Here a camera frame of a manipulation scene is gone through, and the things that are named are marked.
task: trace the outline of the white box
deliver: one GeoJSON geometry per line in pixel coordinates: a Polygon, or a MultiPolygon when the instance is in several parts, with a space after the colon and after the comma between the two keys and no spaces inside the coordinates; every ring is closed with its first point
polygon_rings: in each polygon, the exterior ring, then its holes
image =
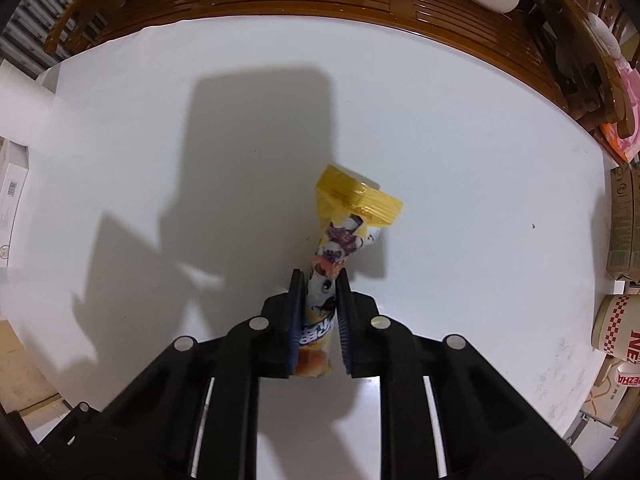
{"type": "Polygon", "coordinates": [[[27,172],[27,149],[5,139],[0,149],[0,267],[8,265],[11,231],[27,172]]]}

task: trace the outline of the white tabletop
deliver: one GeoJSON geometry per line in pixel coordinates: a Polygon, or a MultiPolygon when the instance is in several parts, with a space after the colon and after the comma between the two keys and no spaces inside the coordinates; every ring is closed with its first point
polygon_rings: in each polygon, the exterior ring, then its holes
{"type": "MultiPolygon", "coordinates": [[[[465,335],[569,427],[602,362],[608,177],[535,91],[412,34],[294,17],[148,28],[49,76],[0,309],[72,404],[104,407],[177,335],[224,335],[308,268],[334,161],[404,201],[348,261],[354,290],[465,335]]],[[[334,365],[264,381],[260,478],[379,477],[377,383],[334,365]]]]}

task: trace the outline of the paper cup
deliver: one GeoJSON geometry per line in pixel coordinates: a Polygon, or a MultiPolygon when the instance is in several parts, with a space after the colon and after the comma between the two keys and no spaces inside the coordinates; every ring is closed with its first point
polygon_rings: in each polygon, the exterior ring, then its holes
{"type": "Polygon", "coordinates": [[[596,316],[591,344],[618,359],[640,364],[640,296],[606,296],[596,316]]]}
{"type": "Polygon", "coordinates": [[[623,386],[640,386],[640,366],[631,363],[618,365],[618,384],[623,386]]]}

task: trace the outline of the snack wrapper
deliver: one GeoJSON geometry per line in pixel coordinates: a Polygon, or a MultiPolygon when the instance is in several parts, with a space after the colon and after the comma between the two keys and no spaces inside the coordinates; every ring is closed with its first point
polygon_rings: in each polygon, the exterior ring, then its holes
{"type": "Polygon", "coordinates": [[[316,184],[322,236],[313,258],[306,294],[296,375],[331,371],[329,348],[335,317],[335,279],[347,256],[376,241],[391,225],[402,202],[328,166],[316,184]]]}

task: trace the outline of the silver screw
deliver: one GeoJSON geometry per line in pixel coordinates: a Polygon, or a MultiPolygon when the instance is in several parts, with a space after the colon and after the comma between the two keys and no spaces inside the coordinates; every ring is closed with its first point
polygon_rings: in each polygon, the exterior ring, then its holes
{"type": "Polygon", "coordinates": [[[466,346],[466,339],[461,335],[454,334],[447,337],[446,343],[449,348],[453,348],[454,350],[462,350],[466,346]]]}
{"type": "Polygon", "coordinates": [[[384,330],[391,326],[391,320],[386,316],[375,316],[371,318],[371,326],[378,330],[384,330]]]}
{"type": "Polygon", "coordinates": [[[191,350],[193,348],[193,339],[191,339],[187,335],[183,335],[174,341],[174,348],[178,352],[186,352],[187,350],[191,350]]]}
{"type": "Polygon", "coordinates": [[[269,320],[262,316],[254,317],[249,322],[249,327],[251,327],[254,330],[264,330],[268,326],[269,326],[269,320]]]}

